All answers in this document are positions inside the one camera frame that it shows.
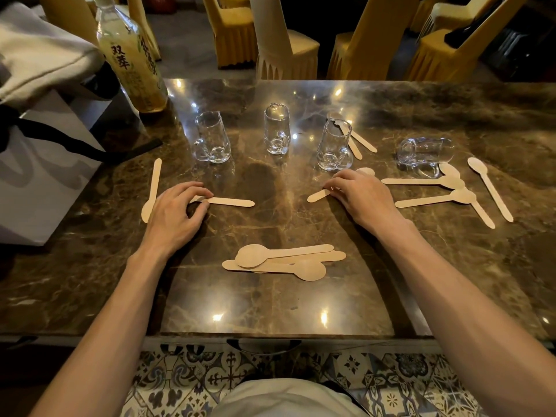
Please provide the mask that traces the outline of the person's right forearm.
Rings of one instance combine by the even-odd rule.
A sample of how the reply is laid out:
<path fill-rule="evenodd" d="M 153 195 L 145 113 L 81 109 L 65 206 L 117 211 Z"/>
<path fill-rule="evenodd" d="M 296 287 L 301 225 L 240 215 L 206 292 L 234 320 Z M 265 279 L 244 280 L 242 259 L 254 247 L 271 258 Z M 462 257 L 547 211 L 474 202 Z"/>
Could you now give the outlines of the person's right forearm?
<path fill-rule="evenodd" d="M 489 417 L 556 417 L 556 356 L 408 220 L 391 224 L 374 235 L 404 276 L 451 367 Z"/>

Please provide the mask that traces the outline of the person's white shirt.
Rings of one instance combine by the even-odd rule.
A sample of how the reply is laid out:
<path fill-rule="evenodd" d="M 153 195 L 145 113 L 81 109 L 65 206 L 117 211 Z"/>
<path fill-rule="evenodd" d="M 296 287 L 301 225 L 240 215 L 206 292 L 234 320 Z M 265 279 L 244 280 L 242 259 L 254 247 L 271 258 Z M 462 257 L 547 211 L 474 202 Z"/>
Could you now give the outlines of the person's white shirt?
<path fill-rule="evenodd" d="M 216 405 L 210 417 L 371 417 L 336 382 L 300 378 L 243 381 Z"/>

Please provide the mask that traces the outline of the yellow covered chair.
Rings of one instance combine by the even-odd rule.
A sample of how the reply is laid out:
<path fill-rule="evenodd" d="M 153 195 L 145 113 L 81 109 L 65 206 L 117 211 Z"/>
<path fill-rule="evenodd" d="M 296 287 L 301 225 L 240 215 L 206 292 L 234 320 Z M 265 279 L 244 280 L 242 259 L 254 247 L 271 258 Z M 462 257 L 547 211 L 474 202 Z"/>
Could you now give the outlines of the yellow covered chair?
<path fill-rule="evenodd" d="M 406 81 L 462 83 L 475 70 L 480 56 L 527 0 L 503 0 L 494 13 L 460 48 L 444 43 L 448 29 L 421 38 L 404 76 Z"/>
<path fill-rule="evenodd" d="M 255 63 L 259 54 L 251 9 L 225 9 L 217 0 L 203 1 L 213 31 L 218 69 Z"/>
<path fill-rule="evenodd" d="M 440 29 L 464 28 L 497 0 L 420 0 L 408 28 L 419 37 Z"/>
<path fill-rule="evenodd" d="M 149 44 L 155 61 L 161 60 L 161 54 L 154 33 L 152 32 L 142 0 L 115 0 L 118 8 L 136 22 Z M 97 40 L 96 7 L 90 7 L 87 0 L 39 0 L 46 19 L 56 27 L 70 32 L 94 45 Z"/>
<path fill-rule="evenodd" d="M 368 0 L 354 32 L 337 34 L 327 79 L 385 81 L 420 0 Z"/>

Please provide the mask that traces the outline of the glass bottle with yellow drink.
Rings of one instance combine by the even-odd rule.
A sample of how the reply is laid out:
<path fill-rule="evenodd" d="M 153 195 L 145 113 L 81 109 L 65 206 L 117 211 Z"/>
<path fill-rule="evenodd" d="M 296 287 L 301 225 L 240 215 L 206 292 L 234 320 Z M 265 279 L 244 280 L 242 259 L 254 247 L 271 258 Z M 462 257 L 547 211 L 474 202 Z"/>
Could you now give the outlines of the glass bottle with yellow drink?
<path fill-rule="evenodd" d="M 168 92 L 140 26 L 118 10 L 114 0 L 94 2 L 98 46 L 133 107 L 141 114 L 163 111 Z"/>

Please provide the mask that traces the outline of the grey cloth bag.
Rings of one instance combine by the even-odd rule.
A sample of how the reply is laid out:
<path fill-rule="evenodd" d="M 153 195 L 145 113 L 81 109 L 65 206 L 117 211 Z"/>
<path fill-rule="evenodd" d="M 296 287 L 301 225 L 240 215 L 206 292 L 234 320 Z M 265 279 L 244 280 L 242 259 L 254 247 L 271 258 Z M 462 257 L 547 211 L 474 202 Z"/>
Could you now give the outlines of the grey cloth bag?
<path fill-rule="evenodd" d="M 0 105 L 23 111 L 51 89 L 101 100 L 119 92 L 114 71 L 94 44 L 22 3 L 0 6 Z"/>

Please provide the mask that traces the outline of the person's left hand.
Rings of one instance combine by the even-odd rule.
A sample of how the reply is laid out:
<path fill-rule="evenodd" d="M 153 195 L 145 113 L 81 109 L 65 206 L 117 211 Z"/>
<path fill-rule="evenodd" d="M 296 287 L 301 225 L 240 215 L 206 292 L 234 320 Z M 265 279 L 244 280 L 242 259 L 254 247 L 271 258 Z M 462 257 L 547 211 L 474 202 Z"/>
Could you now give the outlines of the person's left hand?
<path fill-rule="evenodd" d="M 189 230 L 186 212 L 194 196 L 213 197 L 201 182 L 182 182 L 158 196 L 138 249 L 144 256 L 169 259 L 186 245 L 198 230 Z"/>

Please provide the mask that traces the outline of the wooden spoon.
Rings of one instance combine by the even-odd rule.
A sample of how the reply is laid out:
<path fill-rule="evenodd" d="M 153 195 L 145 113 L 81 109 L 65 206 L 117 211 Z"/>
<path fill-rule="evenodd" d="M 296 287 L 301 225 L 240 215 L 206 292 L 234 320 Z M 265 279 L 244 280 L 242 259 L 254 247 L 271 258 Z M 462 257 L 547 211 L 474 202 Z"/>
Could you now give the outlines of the wooden spoon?
<path fill-rule="evenodd" d="M 264 263 L 267 259 L 330 252 L 333 249 L 334 246 L 329 244 L 289 249 L 269 249 L 263 245 L 251 244 L 240 248 L 235 257 L 235 262 L 243 268 L 254 268 Z"/>
<path fill-rule="evenodd" d="M 346 124 L 346 123 L 343 123 L 343 124 L 341 125 L 341 128 L 342 128 L 342 130 L 343 130 L 343 132 L 344 132 L 345 134 L 348 133 L 349 136 L 350 136 L 350 137 L 349 137 L 349 140 L 348 140 L 348 146 L 349 146 L 351 152 L 353 153 L 354 157 L 355 157 L 357 160 L 362 160 L 362 159 L 363 159 L 363 155 L 362 155 L 362 153 L 360 152 L 359 148 L 357 147 L 357 145 L 356 145 L 356 143 L 355 143 L 355 141 L 354 141 L 354 139 L 353 139 L 353 137 L 352 137 L 352 128 L 351 128 L 351 126 L 349 125 L 349 123 L 347 123 L 347 124 Z"/>
<path fill-rule="evenodd" d="M 453 175 L 442 175 L 436 179 L 409 179 L 409 178 L 384 178 L 381 180 L 382 183 L 386 185 L 401 185 L 401 186 L 408 186 L 408 185 L 431 185 L 431 186 L 442 186 L 446 189 L 463 189 L 465 187 L 464 181 Z"/>
<path fill-rule="evenodd" d="M 396 201 L 394 205 L 399 208 L 408 208 L 422 206 L 426 204 L 435 204 L 443 202 L 457 202 L 461 204 L 472 204 L 476 201 L 476 195 L 469 189 L 455 189 L 448 195 L 415 198 L 411 200 Z"/>
<path fill-rule="evenodd" d="M 316 281 L 326 275 L 326 267 L 317 261 L 300 261 L 295 264 L 263 263 L 254 268 L 239 266 L 234 260 L 226 260 L 222 266 L 227 271 L 253 272 L 253 273 L 289 273 L 294 274 L 304 281 Z"/>
<path fill-rule="evenodd" d="M 364 175 L 371 175 L 371 176 L 375 175 L 375 171 L 372 168 L 369 168 L 369 167 L 361 167 L 361 168 L 358 168 L 356 171 L 358 173 L 364 174 Z M 322 189 L 322 190 L 308 196 L 307 202 L 314 203 L 314 202 L 319 201 L 319 200 L 321 200 L 321 199 L 323 199 L 323 198 L 325 198 L 326 196 L 329 196 L 329 195 L 330 195 L 329 190 Z"/>
<path fill-rule="evenodd" d="M 226 206 L 235 206 L 235 207 L 254 207 L 254 201 L 250 200 L 242 200 L 237 198 L 223 198 L 223 197 L 205 197 L 205 196 L 194 196 L 189 203 L 194 202 L 208 202 L 213 204 L 221 204 Z"/>
<path fill-rule="evenodd" d="M 337 118 L 337 119 L 344 119 L 345 118 L 342 116 L 341 113 L 339 112 L 328 112 L 327 113 L 327 118 Z M 365 140 L 362 136 L 360 136 L 357 132 L 355 132 L 353 129 L 351 131 L 351 136 L 356 139 L 360 144 L 362 144 L 363 146 L 365 146 L 369 151 L 373 152 L 373 153 L 377 153 L 378 150 L 367 140 Z"/>
<path fill-rule="evenodd" d="M 158 182 L 162 168 L 162 159 L 157 158 L 153 165 L 151 185 L 149 190 L 149 199 L 143 205 L 141 210 L 141 219 L 144 223 L 149 222 L 149 217 L 157 200 Z"/>
<path fill-rule="evenodd" d="M 340 251 L 330 251 L 323 253 L 313 253 L 304 254 L 300 256 L 282 257 L 277 259 L 267 259 L 267 263 L 278 263 L 278 264 L 295 264 L 300 261 L 317 261 L 317 262 L 331 262 L 331 261 L 341 261 L 346 259 L 346 253 Z"/>
<path fill-rule="evenodd" d="M 440 168 L 440 171 L 444 175 L 451 176 L 451 177 L 454 177 L 457 180 L 459 180 L 459 185 L 462 186 L 462 188 L 465 191 L 470 193 L 470 196 L 467 196 L 467 197 L 472 197 L 472 202 L 470 202 L 472 207 L 475 209 L 475 211 L 481 217 L 481 219 L 484 221 L 484 223 L 488 227 L 494 229 L 495 224 L 494 224 L 493 220 L 488 216 L 488 214 L 485 212 L 483 207 L 479 204 L 475 193 L 473 193 L 471 190 L 467 189 L 467 187 L 465 186 L 465 182 L 461 178 L 460 172 L 454 166 L 450 165 L 447 162 L 440 162 L 439 163 L 439 168 Z"/>
<path fill-rule="evenodd" d="M 501 196 L 499 195 L 497 189 L 494 187 L 492 181 L 490 180 L 490 177 L 488 175 L 488 168 L 487 168 L 486 164 L 482 160 L 480 160 L 478 158 L 475 158 L 475 157 L 468 158 L 467 162 L 468 162 L 469 167 L 481 176 L 481 179 L 483 180 L 485 187 L 489 191 L 490 196 L 494 200 L 494 202 L 497 205 L 497 208 L 500 210 L 500 213 L 502 214 L 502 216 L 508 222 L 514 222 L 513 215 L 508 210 L 506 204 L 504 203 L 504 201 L 502 200 Z"/>

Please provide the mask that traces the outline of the black item on chair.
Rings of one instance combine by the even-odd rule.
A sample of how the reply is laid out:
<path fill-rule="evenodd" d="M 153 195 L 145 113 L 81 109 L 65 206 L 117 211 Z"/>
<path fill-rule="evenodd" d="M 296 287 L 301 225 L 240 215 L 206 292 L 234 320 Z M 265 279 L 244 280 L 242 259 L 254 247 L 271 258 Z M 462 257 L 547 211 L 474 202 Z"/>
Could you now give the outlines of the black item on chair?
<path fill-rule="evenodd" d="M 490 17 L 492 13 L 495 12 L 498 5 L 486 10 L 484 13 L 478 16 L 475 20 L 471 22 L 467 27 L 458 28 L 454 31 L 447 33 L 444 36 L 444 43 L 451 48 L 460 48 L 469 37 L 483 24 L 483 22 Z"/>

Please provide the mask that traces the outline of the person's left forearm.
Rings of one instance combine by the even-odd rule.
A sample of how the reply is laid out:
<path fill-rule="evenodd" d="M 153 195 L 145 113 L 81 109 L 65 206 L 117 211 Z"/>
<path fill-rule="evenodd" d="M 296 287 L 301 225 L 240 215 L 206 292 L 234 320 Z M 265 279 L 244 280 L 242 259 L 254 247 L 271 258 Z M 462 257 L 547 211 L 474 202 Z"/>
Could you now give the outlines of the person's left forearm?
<path fill-rule="evenodd" d="M 146 335 L 169 246 L 141 245 L 100 313 L 28 417 L 117 417 Z"/>

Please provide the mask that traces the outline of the cream covered chair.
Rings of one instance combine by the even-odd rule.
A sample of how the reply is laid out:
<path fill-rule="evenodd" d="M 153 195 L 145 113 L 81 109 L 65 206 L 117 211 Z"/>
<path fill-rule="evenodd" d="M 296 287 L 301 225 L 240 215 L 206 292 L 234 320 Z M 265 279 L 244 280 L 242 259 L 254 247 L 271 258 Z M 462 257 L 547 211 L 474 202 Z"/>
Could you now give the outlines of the cream covered chair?
<path fill-rule="evenodd" d="M 259 54 L 257 79 L 317 79 L 320 44 L 289 30 L 280 0 L 250 0 Z"/>

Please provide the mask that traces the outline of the small clear glass pitcher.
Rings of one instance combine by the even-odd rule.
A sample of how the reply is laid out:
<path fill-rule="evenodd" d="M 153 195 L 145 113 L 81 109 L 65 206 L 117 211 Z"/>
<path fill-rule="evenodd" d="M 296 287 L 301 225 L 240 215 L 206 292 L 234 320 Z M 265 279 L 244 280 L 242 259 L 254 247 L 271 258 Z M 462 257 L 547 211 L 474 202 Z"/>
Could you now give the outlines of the small clear glass pitcher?
<path fill-rule="evenodd" d="M 317 164 L 327 172 L 351 168 L 354 155 L 349 148 L 351 125 L 340 118 L 327 119 L 317 149 Z"/>
<path fill-rule="evenodd" d="M 193 155 L 199 161 L 225 163 L 231 156 L 231 143 L 227 136 L 220 111 L 205 111 L 195 123 L 198 138 L 193 143 Z"/>
<path fill-rule="evenodd" d="M 436 179 L 440 163 L 449 162 L 454 150 L 455 144 L 448 138 L 406 138 L 396 146 L 395 158 L 401 169 L 419 178 Z"/>
<path fill-rule="evenodd" d="M 268 153 L 285 155 L 290 145 L 290 112 L 287 106 L 271 103 L 264 111 L 264 141 Z"/>

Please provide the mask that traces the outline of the person's right hand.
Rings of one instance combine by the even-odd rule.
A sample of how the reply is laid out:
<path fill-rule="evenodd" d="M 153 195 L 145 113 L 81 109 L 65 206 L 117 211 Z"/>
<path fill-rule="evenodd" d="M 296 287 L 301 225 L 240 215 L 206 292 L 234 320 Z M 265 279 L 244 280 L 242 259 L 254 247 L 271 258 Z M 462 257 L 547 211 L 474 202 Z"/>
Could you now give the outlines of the person's right hand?
<path fill-rule="evenodd" d="M 389 189 L 376 177 L 352 169 L 337 172 L 323 183 L 323 188 L 341 189 L 350 201 L 352 219 L 376 238 L 404 235 L 415 225 L 395 207 Z"/>

